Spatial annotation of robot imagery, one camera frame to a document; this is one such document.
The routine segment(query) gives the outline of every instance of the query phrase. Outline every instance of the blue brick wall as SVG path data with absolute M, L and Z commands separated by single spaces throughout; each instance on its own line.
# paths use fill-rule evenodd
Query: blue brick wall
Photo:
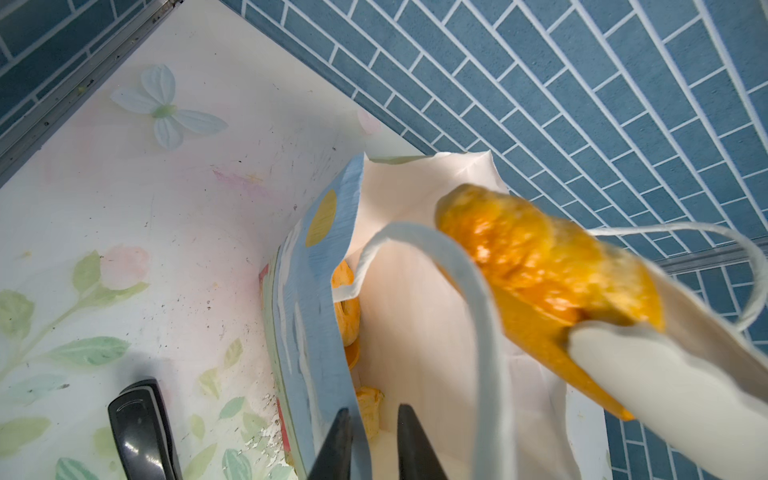
M 426 154 L 584 227 L 768 235 L 760 0 L 223 0 Z M 724 238 L 611 239 L 652 260 Z
M 676 279 L 731 322 L 741 314 L 753 286 L 748 263 L 682 273 Z M 768 310 L 763 309 L 744 336 L 768 354 Z M 622 422 L 606 412 L 605 426 L 614 480 L 628 480 L 629 471 L 633 480 L 716 480 L 636 420 Z
M 151 1 L 0 2 L 0 137 Z

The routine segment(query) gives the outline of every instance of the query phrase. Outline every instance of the yellow dot on bag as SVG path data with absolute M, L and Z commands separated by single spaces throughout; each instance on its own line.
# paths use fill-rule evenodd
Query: yellow dot on bag
M 336 218 L 336 192 L 328 190 L 328 193 L 320 201 L 315 217 L 306 232 L 306 247 L 313 247 L 320 243 L 331 231 L 333 219 Z

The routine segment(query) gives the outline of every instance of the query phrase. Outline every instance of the bag handle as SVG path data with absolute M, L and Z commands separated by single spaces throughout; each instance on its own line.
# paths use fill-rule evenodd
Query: bag handle
M 360 294 L 371 262 L 384 243 L 408 243 L 429 255 L 458 285 L 469 306 L 478 346 L 478 414 L 473 478 L 515 478 L 514 424 L 509 377 L 502 356 L 501 320 L 493 294 L 478 267 L 452 238 L 429 227 L 394 222 L 363 247 L 352 285 L 333 289 L 333 302 Z
M 754 285 L 750 299 L 741 310 L 741 317 L 733 324 L 736 330 L 743 332 L 752 325 L 763 307 L 768 297 L 768 260 L 766 260 L 763 251 L 755 245 L 749 238 L 730 228 L 713 225 L 711 223 L 701 222 L 676 222 L 664 223 L 661 225 L 648 225 L 645 227 L 601 227 L 587 230 L 587 233 L 593 236 L 601 235 L 628 235 L 630 233 L 647 232 L 671 232 L 673 230 L 704 230 L 714 232 L 735 240 L 744 250 L 752 265 Z

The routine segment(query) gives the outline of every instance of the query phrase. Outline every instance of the flower petal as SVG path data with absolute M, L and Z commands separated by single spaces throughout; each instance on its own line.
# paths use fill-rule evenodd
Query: flower petal
M 141 85 L 163 105 L 174 101 L 176 96 L 176 79 L 165 65 L 155 65 L 141 72 Z
M 217 134 L 227 128 L 226 121 L 201 111 L 177 110 L 173 117 L 196 134 Z
M 154 121 L 154 137 L 160 146 L 173 150 L 181 145 L 184 134 L 180 125 L 173 118 L 158 118 Z
M 112 92 L 109 98 L 122 108 L 136 114 L 150 114 L 160 107 L 154 98 L 148 97 L 137 88 L 119 88 Z

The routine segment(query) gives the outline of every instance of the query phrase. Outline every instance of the flower print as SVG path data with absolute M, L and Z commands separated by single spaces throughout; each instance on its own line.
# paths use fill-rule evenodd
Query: flower print
M 125 290 L 141 282 L 149 271 L 149 253 L 140 247 L 112 247 L 101 257 L 101 284 Z
M 154 121 L 154 136 L 168 150 L 181 145 L 183 128 L 196 134 L 215 134 L 227 128 L 220 118 L 201 111 L 181 110 L 173 104 L 176 79 L 165 65 L 155 65 L 141 73 L 140 88 L 119 88 L 112 93 L 112 101 L 137 114 L 149 114 Z

